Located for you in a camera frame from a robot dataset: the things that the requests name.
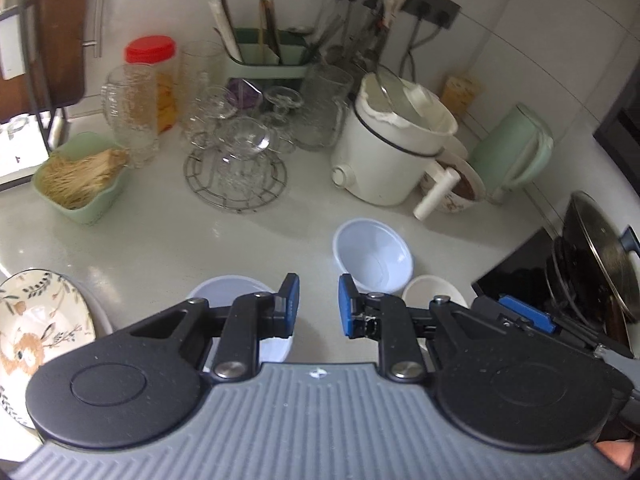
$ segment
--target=green dish rack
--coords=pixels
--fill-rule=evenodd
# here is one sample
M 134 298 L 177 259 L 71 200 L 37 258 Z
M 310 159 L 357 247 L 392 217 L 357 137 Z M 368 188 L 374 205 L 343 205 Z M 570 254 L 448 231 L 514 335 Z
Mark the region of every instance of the green dish rack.
M 260 63 L 260 45 L 257 28 L 236 28 L 238 48 L 243 62 L 233 59 L 226 50 L 224 80 L 247 79 L 262 90 L 270 86 L 282 85 L 299 89 L 310 64 L 300 65 L 300 59 L 306 50 L 303 38 L 285 30 L 278 31 L 282 64 L 278 56 L 266 44 L 264 45 L 265 63 Z

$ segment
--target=purple object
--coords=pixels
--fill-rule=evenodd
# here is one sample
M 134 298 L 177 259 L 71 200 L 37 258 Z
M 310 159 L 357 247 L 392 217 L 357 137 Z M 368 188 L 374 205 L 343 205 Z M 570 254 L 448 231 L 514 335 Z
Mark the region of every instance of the purple object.
M 226 88 L 238 99 L 238 110 L 255 110 L 262 104 L 262 92 L 247 79 L 230 79 Z

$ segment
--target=red lid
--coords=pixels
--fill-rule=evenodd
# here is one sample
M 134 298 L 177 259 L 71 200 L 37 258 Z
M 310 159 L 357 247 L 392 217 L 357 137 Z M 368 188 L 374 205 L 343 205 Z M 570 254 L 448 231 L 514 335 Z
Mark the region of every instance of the red lid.
M 168 36 L 145 36 L 129 43 L 124 49 L 127 63 L 160 63 L 175 54 L 175 41 Z

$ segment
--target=power outlet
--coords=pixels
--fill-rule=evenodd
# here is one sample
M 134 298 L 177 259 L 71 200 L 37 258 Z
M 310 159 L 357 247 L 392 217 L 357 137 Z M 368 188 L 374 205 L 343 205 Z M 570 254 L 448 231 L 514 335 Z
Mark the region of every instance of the power outlet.
M 401 10 L 442 28 L 451 28 L 460 6 L 451 0 L 406 0 Z

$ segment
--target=blue gripper pad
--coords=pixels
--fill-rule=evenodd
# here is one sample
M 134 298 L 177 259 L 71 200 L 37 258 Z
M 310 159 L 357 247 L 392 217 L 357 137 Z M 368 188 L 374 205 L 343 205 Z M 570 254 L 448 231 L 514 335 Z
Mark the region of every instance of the blue gripper pad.
M 296 323 L 296 316 L 298 314 L 298 305 L 300 304 L 300 277 L 296 276 L 287 294 L 287 311 L 285 314 L 285 321 L 287 324 L 287 333 L 289 336 L 293 335 L 293 327 Z
M 347 280 L 351 283 L 351 276 L 343 274 L 338 280 L 338 307 L 340 308 L 340 319 L 342 320 L 342 331 L 347 337 L 353 335 L 353 320 L 351 319 L 351 301 Z
M 549 314 L 540 312 L 538 309 L 530 306 L 530 304 L 517 300 L 513 296 L 503 296 L 498 303 L 509 310 L 513 310 L 516 314 L 520 314 L 522 317 L 529 319 L 533 323 L 533 326 L 542 332 L 551 334 L 556 329 L 556 326 L 551 322 L 551 316 L 549 316 Z

